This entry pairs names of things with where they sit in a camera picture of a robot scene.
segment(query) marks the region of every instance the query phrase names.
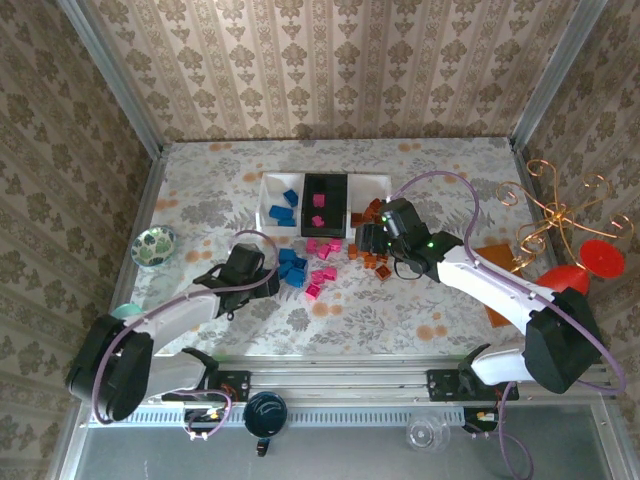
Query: decorative bowl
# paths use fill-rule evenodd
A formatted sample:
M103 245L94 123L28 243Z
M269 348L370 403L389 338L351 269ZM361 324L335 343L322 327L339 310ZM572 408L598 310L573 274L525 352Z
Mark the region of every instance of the decorative bowl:
M136 237L131 258L141 267L157 267L165 263L176 249L176 234L169 227L151 227Z

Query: damask wallpaper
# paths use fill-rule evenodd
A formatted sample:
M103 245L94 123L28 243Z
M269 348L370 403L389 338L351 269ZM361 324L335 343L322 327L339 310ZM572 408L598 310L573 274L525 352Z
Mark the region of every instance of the damask wallpaper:
M0 478L44 478L149 164L54 1L0 1Z
M506 136L577 0L91 0L167 142Z
M582 175L596 172L614 185L613 197L577 216L604 227L609 215L626 214L640 231L640 2L609 1L575 64L529 142L532 158L559 167L559 196L568 204L587 200ZM542 184L545 200L552 185ZM576 231L574 247L588 238ZM554 238L556 252L564 248ZM606 342L627 372L630 385L620 404L640 451L640 237L616 245L625 252L626 273L595 281L590 293Z

